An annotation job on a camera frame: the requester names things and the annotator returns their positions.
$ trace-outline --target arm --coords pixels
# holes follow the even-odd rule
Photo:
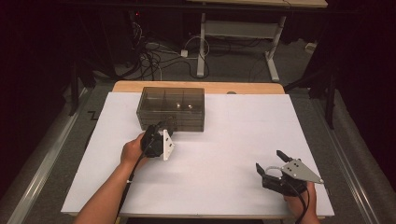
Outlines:
[[[315,190],[315,184],[308,182],[306,184],[307,191],[309,192],[309,206],[306,211],[301,224],[319,224],[317,216],[317,192]],[[305,204],[308,203],[308,193],[304,192],[301,196],[303,197]],[[295,218],[299,218],[303,213],[303,205],[298,197],[284,196],[285,201],[288,203],[290,211],[293,213]]]
[[[87,201],[78,213],[74,223],[114,223],[122,193],[126,186],[134,165],[142,150],[140,149],[141,133],[135,140],[124,145],[121,153],[120,164],[116,167],[107,181]],[[144,158],[138,167],[147,161]]]

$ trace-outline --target human hand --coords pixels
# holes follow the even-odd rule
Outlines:
[[[139,134],[135,140],[127,142],[122,149],[120,164],[125,165],[127,167],[134,167],[134,165],[139,160],[140,155],[142,154],[142,149],[140,146],[140,140],[142,139],[144,133]],[[146,163],[148,158],[143,158],[137,168],[141,167],[144,163]]]
[[[301,224],[317,224],[319,223],[317,216],[317,192],[315,190],[315,184],[312,182],[306,183],[307,190],[301,194],[305,204],[308,205],[308,192],[309,192],[309,206],[301,221]],[[283,196],[284,200],[288,203],[289,210],[293,213],[297,219],[303,213],[303,204],[299,197]]]

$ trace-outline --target clear plastic box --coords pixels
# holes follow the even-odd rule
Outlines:
[[[136,114],[142,130],[151,124],[172,120],[175,132],[203,132],[205,90],[145,87]]]

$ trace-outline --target white paper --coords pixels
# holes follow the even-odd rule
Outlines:
[[[107,96],[63,213],[79,212],[120,162],[123,144],[142,132],[136,115],[140,95]],[[171,160],[150,159],[135,174],[122,215],[285,217],[290,212],[282,195],[262,187],[256,162],[264,169],[283,166],[276,155],[282,150],[320,175],[286,94],[206,94],[205,131],[175,132],[172,140],[177,147]],[[333,216],[322,185],[317,193],[318,215]]]

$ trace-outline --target desk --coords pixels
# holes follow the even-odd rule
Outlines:
[[[205,88],[205,131],[174,133],[169,161],[151,159],[135,175],[122,216],[290,217],[282,196],[262,188],[255,162],[282,166],[276,156],[281,149],[317,174],[318,168],[289,96],[273,83],[118,82],[107,96],[63,213],[79,212],[119,163],[123,144],[142,132],[135,113],[140,93],[134,91],[144,86]],[[228,91],[239,94],[224,94]],[[317,193],[318,215],[333,216],[322,185]]]
[[[189,0],[192,2],[202,2],[203,4],[222,3],[222,4],[244,4],[268,7],[326,7],[325,0]],[[238,21],[207,21],[205,13],[201,18],[201,41],[200,56],[198,57],[197,76],[203,77],[205,74],[205,36],[206,35],[225,35],[225,36],[244,36],[253,38],[272,39],[272,47],[265,51],[265,61],[267,62],[271,79],[279,81],[279,75],[274,63],[274,54],[279,42],[280,35],[285,24],[286,16],[280,17],[278,23],[253,23]]]

